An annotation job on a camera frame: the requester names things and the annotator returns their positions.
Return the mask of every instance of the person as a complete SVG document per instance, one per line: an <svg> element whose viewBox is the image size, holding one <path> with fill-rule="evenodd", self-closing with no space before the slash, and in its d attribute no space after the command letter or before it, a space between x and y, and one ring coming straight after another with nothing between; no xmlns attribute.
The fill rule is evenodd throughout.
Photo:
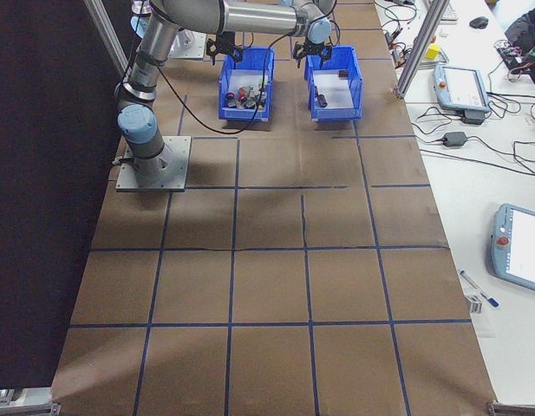
<svg viewBox="0 0 535 416"><path fill-rule="evenodd" d="M506 29L506 39L526 55L535 46L535 8L516 19ZM535 83L535 62L530 67L530 76Z"/></svg>

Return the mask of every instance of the black curtain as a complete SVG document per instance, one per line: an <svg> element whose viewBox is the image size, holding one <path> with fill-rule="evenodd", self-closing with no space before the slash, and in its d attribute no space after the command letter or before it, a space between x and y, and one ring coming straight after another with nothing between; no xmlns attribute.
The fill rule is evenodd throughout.
<svg viewBox="0 0 535 416"><path fill-rule="evenodd" d="M130 1L107 2L128 47ZM81 0L0 2L0 388L50 386L119 133Z"/></svg>

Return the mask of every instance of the screen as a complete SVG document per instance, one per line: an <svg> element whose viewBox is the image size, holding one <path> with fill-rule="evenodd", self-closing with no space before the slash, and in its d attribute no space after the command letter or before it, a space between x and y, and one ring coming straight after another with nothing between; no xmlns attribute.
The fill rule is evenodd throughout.
<svg viewBox="0 0 535 416"><path fill-rule="evenodd" d="M477 73L471 69L446 68L447 89L450 102L462 106L484 107Z"/></svg>
<svg viewBox="0 0 535 416"><path fill-rule="evenodd" d="M506 272L535 282L535 216L512 210L510 262Z"/></svg>

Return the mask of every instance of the floor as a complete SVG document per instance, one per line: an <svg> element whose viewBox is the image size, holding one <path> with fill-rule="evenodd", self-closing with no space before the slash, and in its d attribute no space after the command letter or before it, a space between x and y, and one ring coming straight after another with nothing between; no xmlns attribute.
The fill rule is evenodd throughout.
<svg viewBox="0 0 535 416"><path fill-rule="evenodd" d="M237 136L208 133L159 85L162 133L193 136L187 190L116 193L111 172L52 387L62 414L486 414L494 393L375 6L339 2L336 19L362 70L359 121L310 120L288 39L271 121ZM166 69L230 131L219 71Z"/></svg>

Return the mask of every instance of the pen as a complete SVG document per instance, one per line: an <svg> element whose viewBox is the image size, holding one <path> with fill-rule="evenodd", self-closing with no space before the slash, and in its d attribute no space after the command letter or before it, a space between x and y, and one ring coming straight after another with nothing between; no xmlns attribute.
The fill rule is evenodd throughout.
<svg viewBox="0 0 535 416"><path fill-rule="evenodd" d="M483 289L466 273L465 270L460 270L460 276L466 279L466 281L471 284L474 289L478 290L480 295L483 296L486 301L491 304L491 306L493 306L494 308L500 306L496 299L490 297L487 293L485 293Z"/></svg>

